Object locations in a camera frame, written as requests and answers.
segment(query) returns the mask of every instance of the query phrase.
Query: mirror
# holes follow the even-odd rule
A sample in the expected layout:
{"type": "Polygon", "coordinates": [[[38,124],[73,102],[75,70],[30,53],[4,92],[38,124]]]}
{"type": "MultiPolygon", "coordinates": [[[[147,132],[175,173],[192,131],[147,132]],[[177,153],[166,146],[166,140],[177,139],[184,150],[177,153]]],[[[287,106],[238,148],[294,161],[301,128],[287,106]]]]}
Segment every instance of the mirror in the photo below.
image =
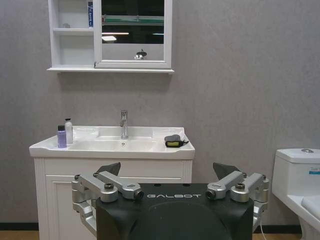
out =
{"type": "Polygon", "coordinates": [[[102,59],[164,60],[165,0],[101,0],[102,59]]]}

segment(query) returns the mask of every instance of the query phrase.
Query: cable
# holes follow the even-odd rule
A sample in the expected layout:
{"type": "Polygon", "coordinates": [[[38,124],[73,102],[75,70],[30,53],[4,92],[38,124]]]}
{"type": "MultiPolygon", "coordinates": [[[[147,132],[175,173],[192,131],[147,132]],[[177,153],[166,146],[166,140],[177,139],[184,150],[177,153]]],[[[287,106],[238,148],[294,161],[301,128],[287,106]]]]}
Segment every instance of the cable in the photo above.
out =
{"type": "Polygon", "coordinates": [[[262,233],[262,236],[263,236],[264,240],[267,240],[267,238],[266,238],[266,236],[264,234],[264,231],[262,230],[262,216],[260,218],[260,229],[261,229],[261,233],[262,233]]]}

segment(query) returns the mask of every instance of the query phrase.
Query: soap bottle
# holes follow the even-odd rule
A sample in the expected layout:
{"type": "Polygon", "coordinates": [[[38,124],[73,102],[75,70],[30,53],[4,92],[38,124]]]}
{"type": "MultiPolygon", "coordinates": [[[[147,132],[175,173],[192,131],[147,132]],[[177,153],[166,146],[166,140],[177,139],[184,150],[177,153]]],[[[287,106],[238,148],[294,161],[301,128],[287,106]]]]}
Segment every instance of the soap bottle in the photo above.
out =
{"type": "Polygon", "coordinates": [[[58,148],[59,149],[66,148],[67,147],[67,135],[66,135],[66,128],[64,125],[58,126],[57,137],[58,137],[58,148]]]}
{"type": "Polygon", "coordinates": [[[66,132],[66,143],[72,144],[74,142],[74,129],[72,126],[71,118],[65,119],[65,132],[66,132]]]}

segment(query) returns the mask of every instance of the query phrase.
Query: toilet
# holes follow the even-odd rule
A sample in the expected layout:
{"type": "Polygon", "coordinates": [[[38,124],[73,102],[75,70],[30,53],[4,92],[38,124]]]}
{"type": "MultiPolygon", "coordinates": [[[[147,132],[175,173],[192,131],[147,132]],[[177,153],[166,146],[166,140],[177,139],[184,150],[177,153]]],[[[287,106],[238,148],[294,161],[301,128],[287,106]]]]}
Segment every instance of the toilet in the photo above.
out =
{"type": "Polygon", "coordinates": [[[320,240],[320,150],[276,151],[272,193],[295,212],[301,240],[320,240]]]}

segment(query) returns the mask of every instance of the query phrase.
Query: toilet flush button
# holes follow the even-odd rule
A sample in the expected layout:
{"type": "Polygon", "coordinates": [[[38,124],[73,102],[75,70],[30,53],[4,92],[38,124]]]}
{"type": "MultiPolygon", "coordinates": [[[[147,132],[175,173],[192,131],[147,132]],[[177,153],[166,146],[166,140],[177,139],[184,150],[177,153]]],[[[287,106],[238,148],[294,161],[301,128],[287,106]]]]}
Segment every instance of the toilet flush button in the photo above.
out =
{"type": "Polygon", "coordinates": [[[314,153],[314,151],[312,151],[311,149],[307,149],[307,148],[302,149],[301,151],[304,152],[304,153],[308,153],[308,154],[313,154],[314,153]]]}

